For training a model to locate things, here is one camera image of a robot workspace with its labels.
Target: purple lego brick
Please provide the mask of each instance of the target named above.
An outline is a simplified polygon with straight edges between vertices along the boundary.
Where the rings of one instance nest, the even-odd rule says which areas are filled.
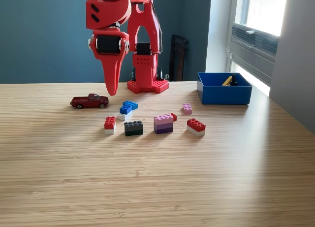
[[[174,123],[168,123],[168,124],[163,124],[163,125],[156,125],[154,123],[154,129],[155,130],[163,130],[167,128],[172,128],[174,126]]]
[[[192,114],[192,107],[190,104],[183,104],[184,114]]]
[[[159,116],[154,117],[154,123],[156,125],[169,124],[173,122],[174,122],[174,118],[171,114],[159,115]]]
[[[174,131],[174,127],[162,129],[162,130],[154,130],[156,134],[168,133],[168,132],[173,132],[173,131]]]

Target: red robot arm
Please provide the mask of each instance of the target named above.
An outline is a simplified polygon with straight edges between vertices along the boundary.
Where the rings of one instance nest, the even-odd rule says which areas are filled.
[[[87,28],[93,30],[89,47],[96,59],[102,61],[107,91],[111,96],[117,92],[120,70],[125,55],[134,51],[134,81],[127,86],[134,93],[154,91],[161,93],[169,84],[157,77],[160,25],[153,0],[87,0]],[[120,24],[128,22],[128,34],[120,31]],[[144,26],[150,43],[138,43],[137,34]]]

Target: stacked lego bricks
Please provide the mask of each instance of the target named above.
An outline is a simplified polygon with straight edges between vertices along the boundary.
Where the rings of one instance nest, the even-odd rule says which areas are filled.
[[[106,117],[105,124],[105,135],[113,135],[116,130],[116,118],[113,117]]]
[[[118,120],[126,121],[132,116],[132,111],[138,109],[138,104],[132,101],[125,101],[119,110]]]
[[[141,121],[126,122],[124,123],[124,127],[126,137],[143,134],[143,124]]]
[[[159,115],[154,117],[154,132],[156,134],[173,132],[174,117],[171,114]]]
[[[187,130],[197,137],[205,135],[206,126],[196,119],[187,121]]]

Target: teal wall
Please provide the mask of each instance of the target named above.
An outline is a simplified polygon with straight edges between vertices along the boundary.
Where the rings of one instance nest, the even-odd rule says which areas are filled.
[[[87,47],[86,0],[0,0],[0,83],[104,82],[101,63]],[[163,31],[159,65],[168,72],[172,34],[189,40],[184,80],[205,70],[211,0],[154,0]],[[139,41],[147,41],[140,31]],[[121,81],[132,72],[132,54]]]

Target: dark chair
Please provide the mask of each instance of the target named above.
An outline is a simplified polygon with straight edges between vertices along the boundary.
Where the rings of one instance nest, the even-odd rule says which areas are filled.
[[[169,81],[182,81],[184,72],[185,53],[188,40],[184,37],[172,35],[172,45],[169,60]]]

